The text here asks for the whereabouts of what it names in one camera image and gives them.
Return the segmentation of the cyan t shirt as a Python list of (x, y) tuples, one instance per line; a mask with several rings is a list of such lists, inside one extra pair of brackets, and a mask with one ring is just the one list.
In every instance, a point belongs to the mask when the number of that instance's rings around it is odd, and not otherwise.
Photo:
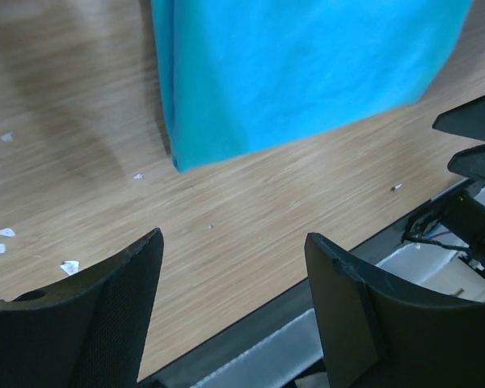
[(154, 1), (171, 159), (185, 172), (417, 102), (469, 1)]

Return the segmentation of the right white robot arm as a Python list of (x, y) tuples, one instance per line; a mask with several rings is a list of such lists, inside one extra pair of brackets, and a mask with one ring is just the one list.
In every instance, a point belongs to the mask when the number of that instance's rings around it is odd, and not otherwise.
[[(481, 145), (456, 153), (447, 169), (475, 183), (485, 183), (485, 95), (437, 116), (435, 130), (481, 141)], [(458, 247), (426, 238), (424, 230), (436, 221), (460, 238), (467, 246)], [(436, 245), (451, 251), (462, 251), (485, 267), (485, 205), (464, 190), (433, 205), (426, 217), (412, 219), (405, 229), (404, 241)]]

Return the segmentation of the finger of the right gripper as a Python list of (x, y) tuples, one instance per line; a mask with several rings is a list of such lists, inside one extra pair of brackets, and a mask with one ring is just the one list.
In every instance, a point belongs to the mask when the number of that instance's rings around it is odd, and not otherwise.
[(485, 141), (485, 95), (441, 113), (432, 127), (443, 133)]
[(456, 153), (447, 168), (454, 174), (485, 183), (485, 144)]

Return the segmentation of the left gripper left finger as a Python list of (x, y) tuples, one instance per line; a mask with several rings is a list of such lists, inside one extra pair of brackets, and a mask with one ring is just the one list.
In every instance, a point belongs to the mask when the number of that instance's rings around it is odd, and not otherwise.
[(0, 300), (0, 387), (134, 387), (162, 267), (151, 230), (63, 280)]

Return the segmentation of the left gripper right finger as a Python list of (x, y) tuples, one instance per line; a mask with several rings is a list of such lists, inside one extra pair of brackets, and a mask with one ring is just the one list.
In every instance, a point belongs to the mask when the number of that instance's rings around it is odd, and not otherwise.
[(415, 285), (318, 233), (305, 241), (332, 387), (485, 387), (485, 302)]

